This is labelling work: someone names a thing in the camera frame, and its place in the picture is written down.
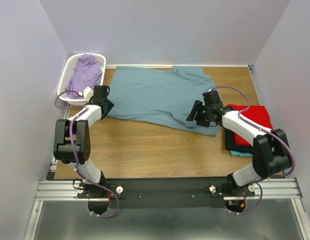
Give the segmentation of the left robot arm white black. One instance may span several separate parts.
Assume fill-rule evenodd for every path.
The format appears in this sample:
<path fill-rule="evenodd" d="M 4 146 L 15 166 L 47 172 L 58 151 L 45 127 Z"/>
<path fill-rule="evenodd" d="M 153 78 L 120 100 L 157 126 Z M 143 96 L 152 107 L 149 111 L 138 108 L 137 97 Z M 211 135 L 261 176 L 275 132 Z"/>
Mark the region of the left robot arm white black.
<path fill-rule="evenodd" d="M 96 85 L 87 89 L 90 94 L 77 92 L 88 97 L 88 102 L 74 116 L 59 119 L 55 123 L 53 156 L 56 160 L 73 168 L 81 178 L 83 185 L 89 185 L 88 191 L 96 198 L 105 192 L 108 196 L 116 194 L 106 187 L 106 179 L 91 159 L 90 127 L 104 119 L 114 104 L 108 99 L 110 87 Z"/>

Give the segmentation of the blue-grey t shirt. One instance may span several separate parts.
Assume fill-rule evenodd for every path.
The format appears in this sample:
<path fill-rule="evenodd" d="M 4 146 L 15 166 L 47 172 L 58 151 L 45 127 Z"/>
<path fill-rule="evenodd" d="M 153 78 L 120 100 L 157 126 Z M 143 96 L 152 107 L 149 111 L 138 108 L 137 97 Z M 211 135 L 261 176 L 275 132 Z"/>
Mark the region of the blue-grey t shirt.
<path fill-rule="evenodd" d="M 202 94 L 215 85 L 201 67 L 117 66 L 107 97 L 114 104 L 108 116 L 215 137 L 219 127 L 187 121 L 195 101 L 202 100 Z"/>

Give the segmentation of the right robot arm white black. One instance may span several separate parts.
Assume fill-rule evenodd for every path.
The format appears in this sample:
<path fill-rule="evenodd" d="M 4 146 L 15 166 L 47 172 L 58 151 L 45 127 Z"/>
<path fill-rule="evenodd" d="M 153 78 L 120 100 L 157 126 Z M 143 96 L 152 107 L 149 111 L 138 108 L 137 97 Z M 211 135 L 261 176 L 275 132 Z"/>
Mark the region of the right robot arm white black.
<path fill-rule="evenodd" d="M 222 193 L 236 196 L 254 182 L 272 177 L 284 170 L 293 171 L 295 159 L 286 133 L 272 130 L 243 116 L 231 106 L 224 106 L 216 88 L 211 88 L 196 100 L 187 117 L 198 126 L 209 127 L 212 122 L 239 135 L 252 146 L 251 164 L 230 173 L 219 187 Z"/>

